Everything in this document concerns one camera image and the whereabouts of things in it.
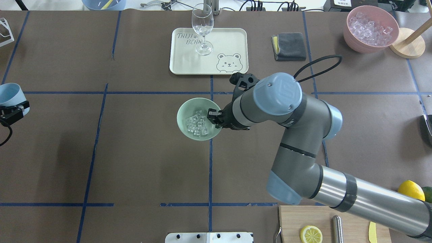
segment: blue bowl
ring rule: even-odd
[[[101,10],[101,8],[108,2],[108,0],[82,0],[83,4],[90,10]],[[124,10],[126,0],[113,0],[111,5],[104,10]]]

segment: silver knife handle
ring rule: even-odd
[[[343,243],[342,219],[337,215],[333,216],[333,235],[335,243]]]

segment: green bowl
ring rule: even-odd
[[[208,129],[208,134],[203,136],[194,136],[194,134],[187,131],[186,127],[186,119],[193,116],[196,111],[202,110],[205,114],[207,114],[208,110],[212,108],[217,111],[220,110],[220,107],[213,101],[206,98],[193,98],[180,106],[177,112],[177,126],[181,130],[181,132],[188,138],[197,140],[197,141],[205,141],[211,138],[214,138],[222,128],[216,128],[214,124],[210,122],[209,119],[206,119],[206,128]]]

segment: lime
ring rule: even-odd
[[[321,243],[323,234],[316,226],[307,225],[300,231],[300,239],[303,243]]]
[[[412,198],[420,199],[422,201],[425,200],[425,193],[422,188],[417,185],[415,182],[406,180],[404,181],[397,190],[398,193],[402,193]]]
[[[425,201],[432,203],[432,187],[425,186],[422,187],[423,192],[425,193]]]

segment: pink bowl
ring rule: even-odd
[[[386,27],[393,28],[393,31],[391,32],[392,38],[386,46],[368,45],[366,43],[361,42],[352,34],[352,32],[349,30],[348,21],[351,18],[353,18],[358,12],[362,12],[366,14],[373,21],[379,21],[379,24],[384,28]],[[343,27],[343,38],[345,39],[346,43],[353,50],[360,53],[373,53],[373,52],[380,51],[393,44],[393,42],[396,41],[398,35],[399,35],[399,25],[397,24],[393,16],[383,9],[380,9],[375,6],[369,6],[369,5],[359,6],[351,10],[351,12],[348,14],[348,17],[346,18],[346,23]]]

